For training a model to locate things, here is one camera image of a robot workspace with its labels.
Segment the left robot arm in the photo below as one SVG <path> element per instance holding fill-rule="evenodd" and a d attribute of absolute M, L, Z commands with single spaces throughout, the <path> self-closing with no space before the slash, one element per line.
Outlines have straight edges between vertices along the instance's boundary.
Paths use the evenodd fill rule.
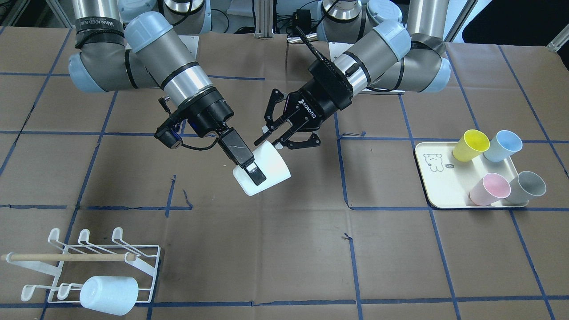
<path fill-rule="evenodd" d="M 307 35 L 297 34 L 316 60 L 310 65 L 313 76 L 299 90 L 287 95 L 273 89 L 264 119 L 263 134 L 254 142 L 262 144 L 285 122 L 290 128 L 274 140 L 277 148 L 311 148 L 321 143 L 317 131 L 337 111 L 347 108 L 353 98 L 368 89 L 439 92 L 447 86 L 451 65 L 443 57 L 443 30 L 420 31 L 421 18 L 414 16 L 409 28 L 397 20 L 385 20 L 333 60 L 319 52 Z"/>

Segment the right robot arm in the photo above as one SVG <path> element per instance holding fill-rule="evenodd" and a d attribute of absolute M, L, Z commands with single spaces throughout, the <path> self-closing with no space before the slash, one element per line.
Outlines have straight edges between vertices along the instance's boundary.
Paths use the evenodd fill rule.
<path fill-rule="evenodd" d="M 176 105 L 160 104 L 167 119 L 154 137 L 167 148 L 184 146 L 179 136 L 183 121 L 201 137 L 210 133 L 216 143 L 255 185 L 266 180 L 254 154 L 226 122 L 234 115 L 221 93 L 159 12 L 149 11 L 120 21 L 116 0 L 75 0 L 76 44 L 69 58 L 69 75 L 84 92 L 160 88 Z"/>

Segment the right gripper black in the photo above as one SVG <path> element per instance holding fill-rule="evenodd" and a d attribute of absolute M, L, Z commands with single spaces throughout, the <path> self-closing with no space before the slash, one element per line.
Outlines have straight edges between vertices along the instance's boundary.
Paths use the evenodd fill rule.
<path fill-rule="evenodd" d="M 266 176 L 260 166 L 254 162 L 254 154 L 237 131 L 226 124 L 233 115 L 233 110 L 219 91 L 211 87 L 196 97 L 183 101 L 173 112 L 171 119 L 176 122 L 187 120 L 200 137 L 215 132 L 219 138 L 219 145 L 228 158 L 236 165 L 244 167 L 254 185 L 261 185 Z"/>

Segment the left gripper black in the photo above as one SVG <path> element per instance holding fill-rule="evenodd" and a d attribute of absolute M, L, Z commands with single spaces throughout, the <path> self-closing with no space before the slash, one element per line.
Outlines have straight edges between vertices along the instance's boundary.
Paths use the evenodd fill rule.
<path fill-rule="evenodd" d="M 353 88 L 347 77 L 330 61 L 317 60 L 309 67 L 313 78 L 301 89 L 289 93 L 286 96 L 278 89 L 273 89 L 269 97 L 268 105 L 264 114 L 266 130 L 260 138 L 254 142 L 258 146 L 264 142 L 287 120 L 293 126 L 293 132 L 313 132 L 321 127 L 321 124 L 335 112 L 345 109 L 351 104 Z M 274 118 L 273 111 L 277 103 L 286 100 L 283 115 Z M 321 138 L 316 133 L 311 133 L 307 140 L 291 140 L 292 133 L 282 134 L 274 140 L 272 145 L 277 148 L 296 150 L 300 148 L 313 148 L 321 145 Z"/>

